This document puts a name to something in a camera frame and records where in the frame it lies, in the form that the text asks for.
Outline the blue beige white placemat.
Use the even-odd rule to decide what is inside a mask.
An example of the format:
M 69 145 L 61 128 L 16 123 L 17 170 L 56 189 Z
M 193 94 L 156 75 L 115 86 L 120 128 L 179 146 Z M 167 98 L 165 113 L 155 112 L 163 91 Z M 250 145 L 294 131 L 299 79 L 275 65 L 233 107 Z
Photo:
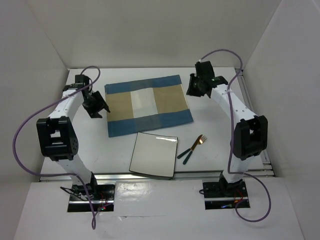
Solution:
M 106 84 L 110 138 L 192 123 L 179 75 Z

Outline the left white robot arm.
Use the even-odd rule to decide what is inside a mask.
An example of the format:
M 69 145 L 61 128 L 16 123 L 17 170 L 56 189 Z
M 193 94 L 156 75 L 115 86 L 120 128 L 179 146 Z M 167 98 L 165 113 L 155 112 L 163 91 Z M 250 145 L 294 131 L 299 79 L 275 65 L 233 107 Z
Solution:
M 76 75 L 75 83 L 63 88 L 61 102 L 53 112 L 36 122 L 42 155 L 71 174 L 72 188 L 88 200 L 97 197 L 99 187 L 95 175 L 87 169 L 78 154 L 79 141 L 72 121 L 81 106 L 92 119 L 101 118 L 102 110 L 111 112 L 101 93 L 92 90 L 91 83 L 88 76 Z

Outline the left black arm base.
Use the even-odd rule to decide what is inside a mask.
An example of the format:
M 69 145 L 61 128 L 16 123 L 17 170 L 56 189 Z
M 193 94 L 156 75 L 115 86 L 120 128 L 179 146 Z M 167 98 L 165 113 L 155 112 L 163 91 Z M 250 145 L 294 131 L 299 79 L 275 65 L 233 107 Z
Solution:
M 98 184 L 96 186 L 96 193 L 91 192 L 86 195 L 76 191 L 75 186 L 67 188 L 61 186 L 60 189 L 69 195 L 68 213 L 85 213 L 90 212 L 89 199 L 91 200 L 93 210 L 96 212 L 113 212 L 116 184 Z

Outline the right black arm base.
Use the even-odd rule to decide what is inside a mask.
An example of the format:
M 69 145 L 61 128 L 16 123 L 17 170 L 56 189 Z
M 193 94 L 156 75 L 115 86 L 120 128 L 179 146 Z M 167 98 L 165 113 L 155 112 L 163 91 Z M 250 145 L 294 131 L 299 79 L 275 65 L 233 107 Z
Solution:
M 206 210 L 234 209 L 236 204 L 240 209 L 251 207 L 244 181 L 228 190 L 223 190 L 218 182 L 203 182 L 199 193 L 204 197 Z

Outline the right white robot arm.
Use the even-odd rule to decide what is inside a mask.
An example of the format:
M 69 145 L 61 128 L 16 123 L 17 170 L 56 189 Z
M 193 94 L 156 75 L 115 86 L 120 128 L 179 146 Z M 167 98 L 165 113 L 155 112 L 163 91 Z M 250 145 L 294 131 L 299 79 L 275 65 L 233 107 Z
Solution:
M 210 61 L 198 61 L 190 75 L 188 96 L 207 95 L 227 114 L 231 122 L 230 154 L 218 181 L 218 190 L 230 196 L 243 181 L 252 161 L 267 148 L 268 120 L 258 116 L 235 95 L 223 76 L 215 76 Z

